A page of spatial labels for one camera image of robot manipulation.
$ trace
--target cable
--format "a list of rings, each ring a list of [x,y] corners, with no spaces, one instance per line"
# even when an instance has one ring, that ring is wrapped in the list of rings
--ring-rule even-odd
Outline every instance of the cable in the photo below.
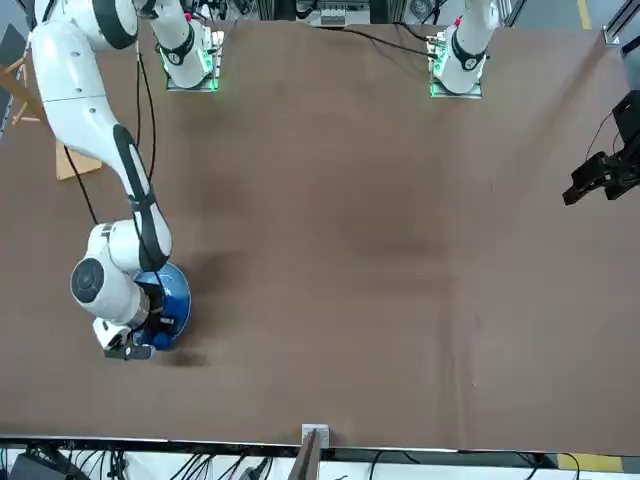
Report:
[[[197,478],[199,478],[200,474],[205,470],[205,468],[209,467],[209,463],[211,463],[211,460],[213,460],[213,457],[215,457],[215,455],[209,455],[193,470],[193,472],[189,474],[188,477],[186,476],[187,474],[185,473],[185,475],[182,478],[184,480],[192,480],[192,479],[196,480]]]
[[[415,463],[416,465],[420,465],[420,462],[418,460],[416,460],[415,458],[413,458],[411,455],[409,455],[407,452],[400,452],[400,453],[402,453],[405,457],[407,457],[411,463]]]
[[[133,216],[133,226],[135,227],[136,235],[138,236],[138,241],[140,242],[140,245],[142,245],[142,249],[144,250],[144,254],[147,256],[147,260],[149,261],[149,263],[153,264],[153,262],[151,261],[151,255],[149,255],[149,250],[147,250],[147,244],[144,243],[144,240],[142,239],[142,234],[140,233],[140,227],[138,226],[138,220],[136,219],[135,212],[132,211],[131,215]],[[158,270],[153,270],[153,274],[155,275],[156,280],[158,281],[158,285],[162,290],[162,297],[164,298],[164,285],[162,284],[160,275],[158,275]]]
[[[273,462],[275,461],[275,459],[273,457],[271,457],[270,460],[271,461],[269,462],[269,467],[267,468],[267,473],[264,474],[264,480],[267,480],[269,478],[269,474],[271,473],[271,467],[273,467]]]
[[[64,469],[64,476],[67,476],[67,473],[69,473],[69,467],[71,466],[71,458],[73,457],[73,443],[71,444],[71,447],[69,449],[69,456],[67,457],[67,466]]]
[[[80,174],[78,173],[78,169],[76,165],[71,160],[71,154],[69,153],[69,149],[67,146],[64,146],[64,153],[67,154],[67,160],[69,160],[69,165],[71,165],[71,170],[76,175],[76,179],[78,180],[78,185],[80,185],[80,190],[82,190],[82,195],[84,195],[84,201],[87,203],[87,208],[89,209],[89,213],[91,214],[91,219],[95,225],[98,224],[98,218],[96,217],[96,212],[93,210],[93,205],[91,205],[91,200],[89,200],[89,195],[87,194],[87,189],[84,187],[84,182],[82,178],[80,178]]]
[[[185,470],[184,474],[181,477],[181,480],[185,480],[186,478],[191,478],[191,476],[193,475],[193,472],[195,472],[198,469],[198,467],[200,467],[201,464],[198,464],[198,462],[203,457],[203,455],[204,454],[202,454],[202,453],[198,453],[196,455],[196,458],[195,458],[194,462],[191,465],[189,465],[189,468],[187,468]]]
[[[409,25],[407,25],[404,22],[393,22],[393,24],[404,28],[407,32],[411,34],[412,37],[417,38],[422,42],[428,41],[427,37],[423,37],[422,35],[420,35],[418,32],[416,32],[413,28],[411,28]]]
[[[433,24],[437,25],[438,20],[440,19],[440,13],[441,13],[440,9],[445,3],[447,3],[447,0],[436,0],[435,6],[431,9],[429,14],[422,19],[420,23],[424,25],[427,22],[427,20],[429,20],[429,17],[433,15]]]
[[[240,466],[240,464],[242,463],[242,461],[244,460],[244,458],[247,456],[247,452],[242,452],[240,454],[240,458],[238,458],[238,460],[231,465],[229,468],[227,468],[224,473],[222,475],[220,475],[218,477],[218,480],[222,480],[224,477],[227,476],[227,473],[231,472],[231,475],[229,475],[229,480],[231,480],[233,478],[233,475],[235,475],[236,470],[238,470],[238,467]]]
[[[373,472],[376,468],[376,463],[378,463],[378,460],[380,460],[380,457],[382,456],[383,453],[384,453],[384,450],[380,450],[379,452],[376,453],[375,457],[373,457],[373,461],[371,462],[371,471],[369,472],[369,480],[373,480]]]
[[[616,154],[616,140],[617,140],[618,138],[620,138],[620,132],[616,133],[616,136],[615,136],[615,137],[613,137],[613,145],[612,145],[612,147],[611,147],[611,148],[612,148],[612,150],[613,150],[613,153],[612,153],[613,155],[615,155],[615,154]]]
[[[605,122],[607,120],[609,120],[609,118],[611,117],[611,115],[613,115],[613,112],[609,113],[609,115],[607,115],[606,117],[604,117],[604,120],[602,120],[602,122],[600,123],[600,126],[598,127],[598,131],[596,132],[595,136],[593,137],[593,140],[591,140],[591,144],[589,145],[589,149],[587,150],[587,154],[584,157],[584,161],[586,162],[587,160],[589,160],[589,154],[591,153],[591,147],[593,147],[593,144],[596,142],[596,138],[598,138],[598,134],[600,133],[600,130],[602,130],[602,127],[604,126]]]
[[[102,480],[102,467],[104,467],[104,457],[107,456],[107,451],[105,450],[102,453],[102,458],[100,459],[100,476],[98,478],[100,478],[100,480]]]
[[[89,461],[89,459],[90,459],[91,457],[93,457],[96,453],[98,453],[98,451],[97,451],[97,450],[94,450],[94,451],[93,451],[93,452],[91,452],[89,455],[87,455],[87,458],[85,458],[85,459],[82,461],[82,464],[80,464],[80,466],[78,467],[78,468],[80,469],[80,471],[82,471],[82,469],[83,469],[83,468],[84,468],[84,466],[87,464],[87,462]]]
[[[578,459],[570,453],[561,453],[560,455],[566,455],[567,457],[573,458],[573,461],[576,462],[576,480],[580,480],[580,464],[578,463]]]
[[[140,114],[140,61],[142,54],[136,41],[136,148],[140,147],[140,137],[142,136],[142,115]]]
[[[95,461],[95,463],[93,464],[93,467],[91,467],[91,470],[89,470],[89,474],[87,475],[88,477],[91,477],[91,474],[93,473],[93,470],[95,470],[96,466],[98,465],[98,462],[100,462],[100,459],[104,459],[104,456],[107,454],[107,451],[104,450],[100,456],[97,458],[97,460]]]
[[[56,0],[49,0],[49,3],[47,3],[47,7],[44,9],[44,14],[42,15],[42,23],[49,20],[49,15],[51,15],[51,10],[53,10],[55,4]]]
[[[196,458],[197,458],[197,457],[198,457],[198,456],[197,456],[196,454],[191,455],[191,458],[190,458],[189,460],[187,460],[187,461],[182,465],[182,467],[180,467],[180,469],[179,469],[176,473],[174,473],[174,474],[171,476],[171,478],[170,478],[169,480],[176,480],[176,478],[178,478],[178,475],[180,475],[180,474],[182,473],[182,471],[183,471],[185,468],[187,468],[187,466],[188,466],[191,462],[193,462],[194,460],[196,460]]]
[[[525,457],[524,453],[516,452],[516,455],[518,455],[522,460],[524,460],[527,463],[527,465],[529,465],[530,467],[536,466],[536,463],[532,462],[531,459]]]
[[[147,98],[149,99],[149,110],[151,111],[151,167],[149,168],[149,175],[147,176],[147,180],[151,182],[151,178],[153,178],[153,171],[156,168],[156,143],[157,143],[157,132],[156,132],[156,112],[153,108],[153,98],[151,96],[151,88],[149,87],[149,79],[147,78],[147,69],[144,67],[144,61],[142,60],[142,54],[140,54],[140,67],[142,68],[142,76],[144,78],[144,86],[147,89]],[[140,107],[138,105],[138,118],[140,117]]]
[[[382,43],[384,45],[388,45],[393,48],[397,48],[400,50],[404,50],[406,52],[415,53],[416,55],[422,55],[423,57],[429,57],[433,59],[437,59],[438,56],[434,53],[422,52],[420,50],[416,50],[414,48],[405,47],[403,45],[398,45],[397,43],[389,42],[387,40],[383,40],[382,38],[374,37],[373,35],[369,35],[368,33],[361,32],[359,30],[352,30],[350,28],[342,28],[342,27],[316,27],[321,28],[323,30],[333,30],[335,32],[347,32],[353,33],[355,35],[360,35],[361,37],[368,38],[369,40],[373,40],[374,42]]]
[[[538,471],[538,467],[533,467],[533,470],[531,470],[531,473],[529,474],[529,476],[526,478],[526,480],[531,480],[533,478],[533,476],[536,474],[536,472]]]

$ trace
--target wire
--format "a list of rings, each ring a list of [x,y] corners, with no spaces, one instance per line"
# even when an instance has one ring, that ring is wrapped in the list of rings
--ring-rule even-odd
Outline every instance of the wire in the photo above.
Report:
[[[89,470],[89,475],[87,475],[88,477],[91,477],[91,474],[93,473],[93,470],[95,470],[96,466],[98,465],[98,462],[100,461],[100,459],[104,459],[104,456],[107,454],[107,451],[104,450],[100,456],[97,458],[97,460],[95,461],[95,463],[93,464],[93,467],[91,467],[91,470]]]
[[[182,475],[182,480],[185,480],[186,478],[191,478],[193,473],[198,469],[198,467],[200,467],[201,464],[198,464],[198,461],[203,457],[203,455],[204,454],[199,453],[196,456],[195,461],[189,466],[189,468],[187,468],[187,470]]]
[[[106,456],[107,456],[107,451],[105,450],[105,451],[102,453],[102,458],[100,459],[100,477],[98,477],[98,478],[100,478],[100,479],[102,479],[102,467],[104,467],[104,457],[106,457]]]
[[[233,475],[236,473],[236,470],[238,470],[238,467],[240,466],[240,464],[242,463],[242,461],[246,456],[247,456],[247,452],[242,452],[242,454],[240,454],[240,458],[238,458],[236,463],[234,463],[229,468],[227,468],[224,471],[224,473],[218,477],[218,480],[222,480],[224,477],[227,476],[227,473],[229,472],[231,472],[231,475],[229,475],[229,480],[231,480],[233,478]]]
[[[185,468],[187,468],[187,466],[188,466],[191,462],[193,462],[196,458],[197,458],[197,455],[195,455],[195,454],[194,454],[194,455],[191,455],[191,458],[190,458],[189,460],[187,460],[187,461],[182,465],[182,467],[180,467],[180,469],[179,469],[176,473],[174,473],[174,474],[171,476],[171,478],[170,478],[169,480],[176,480],[176,478],[178,478],[178,475],[180,475],[180,474],[182,473],[182,471],[183,471]]]
[[[576,462],[576,480],[580,480],[580,464],[578,463],[578,459],[570,453],[561,453],[560,455],[566,455],[567,457],[573,458],[573,461]]]
[[[531,473],[526,478],[526,480],[531,480],[533,478],[533,476],[536,474],[537,471],[538,471],[538,467],[537,466],[533,467],[533,470],[531,470]]]
[[[140,114],[140,53],[138,42],[136,42],[136,148],[140,147],[140,137],[142,136],[142,115]]]
[[[49,0],[49,3],[47,3],[47,7],[44,9],[44,14],[42,15],[42,23],[49,20],[49,15],[51,15],[51,10],[53,10],[55,4],[56,0]]]
[[[520,453],[520,452],[516,452],[516,455],[518,455],[522,460],[524,460],[527,463],[527,465],[529,465],[530,467],[535,467],[536,466],[535,462],[532,462],[531,459],[525,457],[526,454]]]
[[[67,457],[67,466],[64,469],[64,476],[67,476],[67,473],[69,473],[69,467],[71,466],[71,458],[73,457],[73,443],[71,444],[71,447],[69,449],[69,456]]]
[[[359,30],[352,30],[350,28],[342,28],[342,27],[316,27],[321,28],[323,30],[333,30],[335,32],[347,32],[353,33],[355,35],[360,35],[361,37],[368,38],[369,40],[373,40],[374,42],[382,43],[384,45],[388,45],[393,48],[397,48],[399,50],[404,50],[406,52],[415,53],[416,55],[422,55],[423,57],[429,57],[433,59],[437,59],[438,56],[434,53],[422,52],[420,50],[416,50],[414,48],[405,47],[403,45],[398,45],[397,43],[389,42],[387,40],[383,40],[382,38],[374,37],[373,35],[369,35],[368,33],[361,32]]]
[[[440,9],[445,3],[447,3],[447,0],[436,0],[435,6],[431,9],[429,14],[422,19],[420,23],[424,25],[427,22],[427,20],[429,20],[429,17],[433,15],[433,24],[437,25],[438,20],[440,19],[440,13],[441,13]]]
[[[604,126],[605,122],[607,120],[609,120],[611,115],[613,115],[613,112],[609,113],[609,115],[604,117],[604,120],[602,120],[602,122],[600,123],[600,126],[598,127],[598,131],[596,132],[595,136],[593,137],[593,140],[591,140],[591,144],[589,145],[589,149],[587,150],[587,154],[584,157],[584,161],[585,162],[589,159],[589,154],[591,153],[591,147],[593,147],[593,144],[596,142],[596,138],[598,138],[598,135],[600,134],[600,130],[602,130],[602,127]]]
[[[186,473],[185,475],[182,477],[185,480],[191,480],[191,479],[197,479],[198,477],[200,477],[200,474],[205,471],[205,468],[209,468],[209,463],[211,463],[211,461],[213,460],[213,457],[215,457],[215,455],[209,455],[206,459],[204,459],[194,470],[193,472],[191,472],[189,474],[189,476],[187,477]]]
[[[265,473],[264,475],[264,480],[267,480],[269,478],[269,474],[271,473],[271,467],[273,467],[273,462],[275,461],[275,459],[273,457],[271,457],[271,461],[269,462],[269,466],[267,467],[267,473]]]
[[[415,463],[416,465],[420,465],[420,462],[418,460],[416,460],[414,457],[412,457],[411,455],[409,455],[407,452],[400,452],[400,453],[402,453],[405,457],[407,457],[411,463]]]
[[[138,220],[136,219],[136,214],[135,212],[131,212],[131,214],[133,216],[133,226],[136,229],[136,235],[138,235],[138,241],[140,242],[140,245],[142,245],[142,249],[144,250],[144,254],[147,256],[147,260],[149,261],[150,264],[153,265],[153,262],[151,261],[151,255],[149,255],[149,250],[147,250],[147,244],[144,243],[144,240],[142,239],[142,234],[140,233],[140,227],[138,226]],[[155,275],[158,285],[162,290],[162,297],[164,298],[164,285],[162,284],[162,280],[160,279],[158,270],[153,270],[153,274]]]
[[[613,150],[613,155],[616,154],[616,140],[620,138],[620,132],[616,133],[616,136],[613,137],[613,145],[611,147],[611,149]]]
[[[80,464],[80,466],[78,467],[80,469],[80,471],[82,471],[82,469],[84,468],[84,466],[87,464],[87,462],[89,461],[89,459],[91,457],[93,457],[96,453],[98,453],[97,450],[94,450],[93,452],[91,452],[89,455],[87,455],[87,458],[85,458],[82,463]]]
[[[156,132],[156,112],[153,108],[153,97],[151,96],[151,88],[149,87],[149,79],[147,78],[147,69],[144,67],[144,61],[142,60],[142,54],[140,54],[140,67],[142,68],[142,76],[144,78],[144,86],[147,89],[147,98],[149,99],[149,110],[151,111],[151,167],[149,168],[149,175],[147,180],[151,182],[153,178],[153,171],[156,168],[156,144],[157,144],[157,132]],[[138,118],[140,118],[140,105],[138,104]]]
[[[380,450],[379,452],[376,453],[376,456],[373,457],[373,461],[371,462],[371,471],[369,472],[369,480],[373,480],[373,472],[376,468],[376,463],[378,463],[378,460],[380,460],[380,457],[382,456],[383,453],[384,453],[384,450]]]
[[[82,195],[84,196],[84,201],[87,203],[87,208],[89,209],[89,213],[91,214],[91,219],[93,220],[93,223],[95,225],[98,224],[98,218],[96,217],[96,212],[93,210],[93,205],[91,205],[91,200],[89,200],[89,194],[87,193],[87,189],[84,186],[84,182],[82,181],[82,178],[80,178],[80,174],[78,173],[78,169],[76,168],[76,165],[73,163],[73,160],[71,160],[71,154],[69,153],[69,149],[67,148],[67,146],[64,146],[64,153],[67,154],[67,160],[69,160],[69,165],[71,165],[71,170],[73,170],[73,173],[75,173],[76,175],[76,179],[78,180],[78,185],[80,185],[80,190],[82,190]]]
[[[420,35],[418,32],[416,32],[413,28],[411,28],[409,25],[407,25],[404,22],[393,22],[393,24],[404,28],[407,32],[411,34],[412,37],[417,38],[422,42],[428,41],[427,37],[423,37],[422,35]]]

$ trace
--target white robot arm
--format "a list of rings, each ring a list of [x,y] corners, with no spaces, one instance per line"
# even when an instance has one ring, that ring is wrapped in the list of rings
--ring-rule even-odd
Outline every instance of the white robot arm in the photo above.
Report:
[[[479,82],[487,46],[499,25],[495,0],[465,0],[465,14],[444,32],[445,51],[435,71],[447,90],[465,94]]]
[[[150,345],[132,345],[130,333],[147,321],[158,301],[154,296],[162,298],[162,291],[143,289],[131,275],[157,271],[167,262],[171,234],[135,141],[111,111],[94,51],[133,44],[139,14],[150,20],[176,84],[193,87],[210,72],[201,61],[208,29],[187,22],[179,0],[137,1],[36,0],[41,21],[31,38],[38,88],[54,135],[110,166],[131,205],[133,219],[93,228],[71,276],[74,298],[97,317],[94,332],[105,353],[123,359],[146,359],[154,352]]]

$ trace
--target table surface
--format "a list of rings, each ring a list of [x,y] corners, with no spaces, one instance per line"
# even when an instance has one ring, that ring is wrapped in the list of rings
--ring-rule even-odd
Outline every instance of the table surface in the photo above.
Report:
[[[174,353],[103,357],[69,294],[78,185],[44,129],[9,129],[0,431],[295,443],[326,423],[340,446],[637,454],[640,193],[561,197],[627,90],[600,37],[498,30],[467,100],[431,99],[422,57],[284,22],[237,25],[217,93],[168,93],[143,30],[191,323]],[[134,131],[133,52],[100,65]],[[84,178],[101,221],[127,218],[113,172]]]

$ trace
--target yellow tape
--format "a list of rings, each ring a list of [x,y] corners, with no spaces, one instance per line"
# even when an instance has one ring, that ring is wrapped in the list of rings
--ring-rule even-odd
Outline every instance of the yellow tape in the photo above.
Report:
[[[620,457],[605,457],[602,455],[587,455],[574,453],[574,457],[580,463],[580,470],[595,470],[601,472],[622,472],[622,459]],[[563,470],[575,470],[576,462],[569,455],[558,454],[558,467]]]
[[[580,12],[580,22],[582,28],[591,30],[591,19],[589,18],[589,9],[587,8],[587,0],[578,0],[578,12]]]

